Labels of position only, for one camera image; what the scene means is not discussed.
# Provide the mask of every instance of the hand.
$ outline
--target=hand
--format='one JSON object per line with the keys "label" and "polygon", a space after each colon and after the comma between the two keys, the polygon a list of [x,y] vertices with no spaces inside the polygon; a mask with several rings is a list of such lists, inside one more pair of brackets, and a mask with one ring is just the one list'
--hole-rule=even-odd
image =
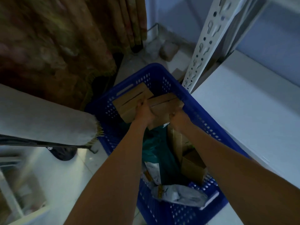
{"label": "hand", "polygon": [[170,124],[176,131],[183,133],[184,128],[192,122],[181,108],[177,108],[175,113],[170,114]]}
{"label": "hand", "polygon": [[134,120],[144,128],[151,124],[155,119],[155,115],[151,112],[147,99],[137,102],[136,114]]}

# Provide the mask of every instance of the white rolled carpet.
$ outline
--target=white rolled carpet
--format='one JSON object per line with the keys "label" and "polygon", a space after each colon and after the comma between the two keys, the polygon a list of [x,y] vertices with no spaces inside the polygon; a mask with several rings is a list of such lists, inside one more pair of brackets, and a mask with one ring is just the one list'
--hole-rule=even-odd
{"label": "white rolled carpet", "polygon": [[67,145],[98,135],[96,118],[0,84],[0,134]]}

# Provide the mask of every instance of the white slotted metal upright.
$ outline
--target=white slotted metal upright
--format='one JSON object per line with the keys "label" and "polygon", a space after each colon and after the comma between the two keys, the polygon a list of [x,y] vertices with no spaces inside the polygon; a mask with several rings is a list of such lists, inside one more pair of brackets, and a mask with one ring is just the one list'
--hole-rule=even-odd
{"label": "white slotted metal upright", "polygon": [[192,91],[234,16],[245,0],[213,0],[182,86]]}

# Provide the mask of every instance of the curtain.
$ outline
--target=curtain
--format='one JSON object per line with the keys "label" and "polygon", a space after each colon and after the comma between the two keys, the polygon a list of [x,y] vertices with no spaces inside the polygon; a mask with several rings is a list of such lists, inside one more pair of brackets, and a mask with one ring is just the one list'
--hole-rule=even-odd
{"label": "curtain", "polygon": [[146,38],[145,0],[0,0],[0,83],[83,110]]}

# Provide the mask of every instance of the left hand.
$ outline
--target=left hand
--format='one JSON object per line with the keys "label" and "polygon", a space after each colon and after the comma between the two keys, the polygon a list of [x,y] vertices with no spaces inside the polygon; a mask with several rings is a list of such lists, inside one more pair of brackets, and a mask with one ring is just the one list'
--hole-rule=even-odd
{"label": "left hand", "polygon": [[154,119],[155,115],[150,110],[147,99],[144,99],[144,101],[139,100],[137,102],[134,121],[146,128],[149,124],[151,124],[154,121]]}

